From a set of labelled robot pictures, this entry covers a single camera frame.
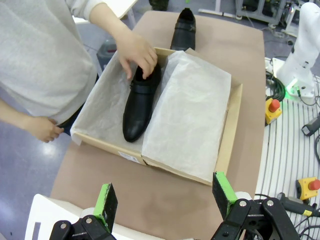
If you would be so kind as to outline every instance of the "green gripper pad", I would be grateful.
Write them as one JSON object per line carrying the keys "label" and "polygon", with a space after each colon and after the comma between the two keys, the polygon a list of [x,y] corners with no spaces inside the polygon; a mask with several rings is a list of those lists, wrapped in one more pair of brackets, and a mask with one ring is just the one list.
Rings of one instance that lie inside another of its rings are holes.
{"label": "green gripper pad", "polygon": [[112,183],[103,184],[96,201],[93,215],[112,233],[118,200]]}
{"label": "green gripper pad", "polygon": [[224,172],[213,173],[212,193],[224,220],[230,212],[231,205],[238,200]]}

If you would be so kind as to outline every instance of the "hand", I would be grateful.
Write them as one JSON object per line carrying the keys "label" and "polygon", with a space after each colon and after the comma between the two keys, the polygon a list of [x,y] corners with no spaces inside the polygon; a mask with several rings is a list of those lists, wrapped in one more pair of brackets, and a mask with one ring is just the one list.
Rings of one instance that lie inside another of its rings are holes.
{"label": "hand", "polygon": [[44,116],[29,117],[25,123],[25,130],[35,136],[37,139],[48,143],[57,139],[63,128],[57,127],[57,122]]}
{"label": "hand", "polygon": [[156,50],[140,35],[132,32],[129,28],[122,29],[115,39],[119,61],[127,75],[132,77],[130,62],[133,61],[143,70],[143,79],[152,72],[158,61]]}

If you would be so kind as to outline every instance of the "green light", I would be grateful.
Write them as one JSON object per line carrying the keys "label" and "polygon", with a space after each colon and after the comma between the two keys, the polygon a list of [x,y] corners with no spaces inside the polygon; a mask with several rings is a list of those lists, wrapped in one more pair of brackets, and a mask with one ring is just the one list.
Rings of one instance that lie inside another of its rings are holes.
{"label": "green light", "polygon": [[292,82],[290,82],[289,84],[288,84],[288,86],[286,86],[286,90],[287,90],[287,92],[291,92],[290,90],[292,89],[292,87],[296,84],[298,82],[298,79],[297,78],[295,78],[295,79],[293,79],[292,80]]}

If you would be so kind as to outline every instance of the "gray floor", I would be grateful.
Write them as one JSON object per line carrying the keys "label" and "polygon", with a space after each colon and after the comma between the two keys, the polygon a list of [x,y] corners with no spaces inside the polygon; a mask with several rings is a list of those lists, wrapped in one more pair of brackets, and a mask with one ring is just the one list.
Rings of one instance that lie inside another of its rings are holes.
{"label": "gray floor", "polygon": [[[149,9],[148,0],[139,0],[134,6],[134,14],[138,21],[143,13]],[[189,7],[198,14],[198,9],[215,8],[215,1],[211,0],[171,0],[169,11],[180,12]],[[223,12],[235,13],[235,1],[223,0]],[[237,21],[227,17],[227,21],[251,26],[247,19]],[[252,20],[257,29],[266,28],[267,24]],[[85,48],[97,64],[97,50],[110,36],[100,28],[88,24],[78,26]],[[268,30],[264,30],[266,57],[288,56],[291,46],[286,40],[276,38]],[[320,61],[313,67],[313,73],[320,75]],[[2,89],[0,97],[17,109],[24,111]],[[0,232],[7,240],[24,239],[29,210],[33,196],[37,193],[49,196],[58,173],[63,157],[70,143],[70,137],[63,134],[52,143],[41,143],[26,132],[0,122]]]}

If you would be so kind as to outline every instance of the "box label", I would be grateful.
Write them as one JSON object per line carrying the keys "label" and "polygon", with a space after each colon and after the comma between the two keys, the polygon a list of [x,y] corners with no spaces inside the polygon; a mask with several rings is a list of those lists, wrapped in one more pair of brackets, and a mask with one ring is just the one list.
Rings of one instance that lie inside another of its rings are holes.
{"label": "box label", "polygon": [[130,156],[130,155],[125,154],[125,153],[120,152],[120,151],[118,151],[118,153],[120,154],[121,157],[123,157],[123,158],[125,158],[125,159],[128,159],[128,160],[130,160],[130,161],[136,162],[136,163],[138,163],[138,164],[140,163],[140,162],[138,161],[138,159],[137,159],[136,157],[134,157],[134,156]]}

